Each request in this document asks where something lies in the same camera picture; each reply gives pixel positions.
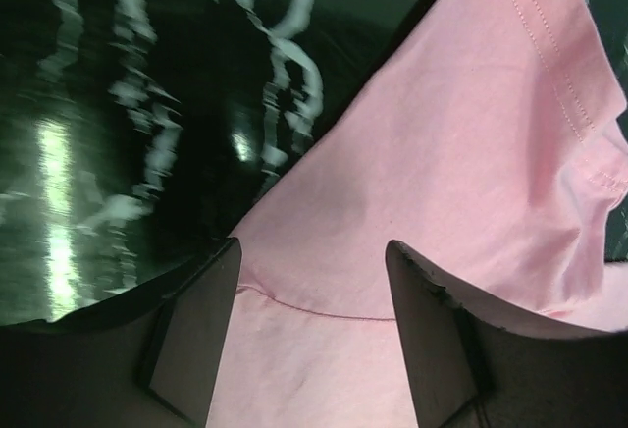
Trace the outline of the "pink t-shirt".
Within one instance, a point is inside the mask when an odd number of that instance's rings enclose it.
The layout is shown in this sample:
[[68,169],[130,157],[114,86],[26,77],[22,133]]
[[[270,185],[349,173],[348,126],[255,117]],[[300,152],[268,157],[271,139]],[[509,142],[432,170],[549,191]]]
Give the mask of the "pink t-shirt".
[[239,222],[208,423],[412,427],[391,240],[538,314],[627,326],[604,262],[626,100],[586,0],[438,0]]

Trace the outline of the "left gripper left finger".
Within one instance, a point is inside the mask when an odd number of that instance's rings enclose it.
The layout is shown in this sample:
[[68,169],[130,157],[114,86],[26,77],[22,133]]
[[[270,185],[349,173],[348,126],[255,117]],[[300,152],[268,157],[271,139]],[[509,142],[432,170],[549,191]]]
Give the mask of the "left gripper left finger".
[[54,323],[1,331],[5,427],[202,427],[236,296],[237,239]]

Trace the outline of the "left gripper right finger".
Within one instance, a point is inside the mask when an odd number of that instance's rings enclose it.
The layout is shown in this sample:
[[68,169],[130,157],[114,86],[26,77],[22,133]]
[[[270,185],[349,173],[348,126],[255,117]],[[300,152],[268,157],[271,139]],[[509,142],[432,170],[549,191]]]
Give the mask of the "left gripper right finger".
[[625,332],[523,309],[401,241],[386,266],[419,426],[626,426]]

